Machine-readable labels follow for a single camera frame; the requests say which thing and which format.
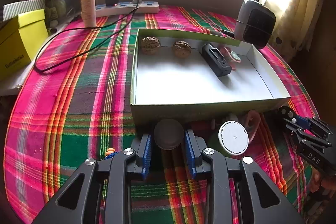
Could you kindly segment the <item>grey black mini heater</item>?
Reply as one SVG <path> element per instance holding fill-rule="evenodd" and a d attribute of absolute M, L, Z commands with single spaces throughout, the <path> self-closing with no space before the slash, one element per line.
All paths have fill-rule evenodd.
<path fill-rule="evenodd" d="M 234 30 L 234 38 L 263 49 L 276 24 L 276 15 L 259 0 L 244 0 Z"/>

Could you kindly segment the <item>open white green box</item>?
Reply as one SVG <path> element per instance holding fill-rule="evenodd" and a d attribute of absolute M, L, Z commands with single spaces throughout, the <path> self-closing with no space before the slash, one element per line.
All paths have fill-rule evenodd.
<path fill-rule="evenodd" d="M 154 55 L 141 50 L 141 40 L 156 37 L 161 47 Z M 175 42 L 191 46 L 187 58 L 173 54 Z M 217 77 L 201 56 L 202 45 L 230 47 L 241 63 L 229 75 Z M 252 44 L 191 31 L 140 29 L 134 46 L 130 109 L 136 125 L 165 118 L 185 123 L 227 113 L 279 108 L 290 95 L 270 63 Z"/>

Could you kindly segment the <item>pink clip with dial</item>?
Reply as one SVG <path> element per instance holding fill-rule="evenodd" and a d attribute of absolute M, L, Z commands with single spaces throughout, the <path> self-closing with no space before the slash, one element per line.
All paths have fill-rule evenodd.
<path fill-rule="evenodd" d="M 241 58 L 230 47 L 221 47 L 220 52 L 232 70 L 236 70 L 236 65 L 241 63 Z"/>

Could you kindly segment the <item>pink carabiner clip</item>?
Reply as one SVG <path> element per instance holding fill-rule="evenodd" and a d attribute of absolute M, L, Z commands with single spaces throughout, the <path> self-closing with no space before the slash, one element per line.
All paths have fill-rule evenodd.
<path fill-rule="evenodd" d="M 249 136 L 249 143 L 254 139 L 261 122 L 260 114 L 256 110 L 250 110 L 243 118 L 243 126 Z"/>

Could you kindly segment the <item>plaid pink green tablecloth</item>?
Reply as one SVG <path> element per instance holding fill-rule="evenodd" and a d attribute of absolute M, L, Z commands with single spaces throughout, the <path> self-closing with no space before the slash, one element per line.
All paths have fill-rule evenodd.
<path fill-rule="evenodd" d="M 122 23 L 98 31 L 73 31 L 51 42 L 38 67 L 45 68 L 93 48 Z M 45 203 L 88 158 L 103 159 L 108 147 L 129 147 L 135 137 L 130 112 L 131 63 L 139 28 L 214 33 L 233 30 L 235 19 L 214 12 L 161 6 L 158 14 L 135 15 L 132 23 L 96 52 L 55 73 L 31 71 L 11 113 L 4 153 L 5 191 L 19 220 L 31 223 Z M 262 55 L 282 80 L 288 104 L 301 116 L 318 116 L 307 91 L 271 47 Z M 294 152 L 287 134 L 271 131 L 266 116 L 245 155 L 283 191 L 305 221 L 312 168 Z M 132 223 L 204 223 L 206 182 L 196 182 L 180 147 L 159 151 L 146 182 L 131 186 Z"/>

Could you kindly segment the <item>black rectangular device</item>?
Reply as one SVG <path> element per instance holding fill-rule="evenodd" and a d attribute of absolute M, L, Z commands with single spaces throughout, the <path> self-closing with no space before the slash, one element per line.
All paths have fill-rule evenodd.
<path fill-rule="evenodd" d="M 232 67 L 225 60 L 223 54 L 212 44 L 202 45 L 200 53 L 217 77 L 227 76 L 231 73 Z"/>

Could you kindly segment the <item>small translucent round jar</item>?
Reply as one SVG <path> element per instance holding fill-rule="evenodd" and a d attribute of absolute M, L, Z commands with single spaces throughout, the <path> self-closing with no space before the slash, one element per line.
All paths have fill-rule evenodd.
<path fill-rule="evenodd" d="M 164 150 L 177 148 L 184 138 L 183 126 L 174 119 L 163 119 L 154 128 L 156 145 Z"/>

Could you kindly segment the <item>striped white box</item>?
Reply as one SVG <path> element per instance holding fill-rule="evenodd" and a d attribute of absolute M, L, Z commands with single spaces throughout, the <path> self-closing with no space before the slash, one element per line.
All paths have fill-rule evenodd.
<path fill-rule="evenodd" d="M 1 22 L 8 21 L 19 14 L 45 9 L 45 0 L 27 0 L 13 2 L 1 7 Z"/>

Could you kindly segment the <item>white power strip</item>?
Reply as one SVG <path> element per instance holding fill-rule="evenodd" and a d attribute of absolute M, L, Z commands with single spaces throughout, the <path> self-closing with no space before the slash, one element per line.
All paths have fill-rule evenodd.
<path fill-rule="evenodd" d="M 120 2 L 115 6 L 97 5 L 96 16 L 125 15 L 136 8 L 136 3 Z M 155 1 L 142 1 L 138 5 L 136 14 L 157 14 L 159 12 L 159 3 Z"/>

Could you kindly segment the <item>brown walnut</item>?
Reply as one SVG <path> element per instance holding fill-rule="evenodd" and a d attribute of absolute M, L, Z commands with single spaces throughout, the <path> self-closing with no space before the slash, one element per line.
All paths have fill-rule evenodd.
<path fill-rule="evenodd" d="M 148 36 L 141 40 L 141 50 L 146 55 L 156 54 L 160 47 L 161 43 L 156 37 Z"/>
<path fill-rule="evenodd" d="M 172 51 L 176 57 L 187 58 L 191 54 L 191 46 L 185 41 L 178 41 L 174 43 Z"/>

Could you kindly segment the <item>yellow box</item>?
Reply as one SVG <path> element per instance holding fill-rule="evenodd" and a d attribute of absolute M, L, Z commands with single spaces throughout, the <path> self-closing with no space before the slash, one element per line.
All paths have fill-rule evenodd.
<path fill-rule="evenodd" d="M 1 80 L 31 63 L 48 36 L 43 9 L 8 20 L 1 28 Z"/>

